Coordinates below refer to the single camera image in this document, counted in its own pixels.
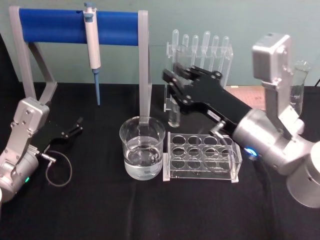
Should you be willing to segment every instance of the black table surface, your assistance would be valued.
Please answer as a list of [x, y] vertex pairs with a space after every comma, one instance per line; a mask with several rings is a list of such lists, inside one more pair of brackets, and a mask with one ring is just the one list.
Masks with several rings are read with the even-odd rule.
[[[39, 93], [42, 84], [36, 85]], [[0, 240], [318, 240], [320, 210], [300, 205], [289, 194], [286, 177], [266, 167], [271, 185], [243, 154], [239, 183], [172, 179], [162, 174], [137, 181], [124, 168], [119, 129], [139, 115], [137, 85], [101, 84], [101, 107], [93, 84], [60, 83], [49, 118], [70, 127], [83, 117], [83, 134], [65, 150], [73, 167], [69, 185], [56, 188], [45, 178], [47, 162], [21, 191], [2, 205]], [[0, 150], [10, 135], [18, 89], [0, 90]], [[207, 133], [212, 122], [200, 114], [168, 126], [164, 87], [152, 88], [151, 113], [174, 133]], [[320, 90], [306, 87], [303, 136], [320, 140]]]

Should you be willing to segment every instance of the glass beaker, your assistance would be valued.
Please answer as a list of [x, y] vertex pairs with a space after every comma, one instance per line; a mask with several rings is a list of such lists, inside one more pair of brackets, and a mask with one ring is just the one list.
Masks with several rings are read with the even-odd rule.
[[164, 125], [153, 117], [135, 116], [122, 124], [124, 166], [126, 172], [137, 180], [153, 179], [163, 164]]
[[294, 72], [290, 92], [290, 104], [300, 116], [304, 100], [305, 80], [311, 64], [305, 60], [299, 60], [294, 64]]

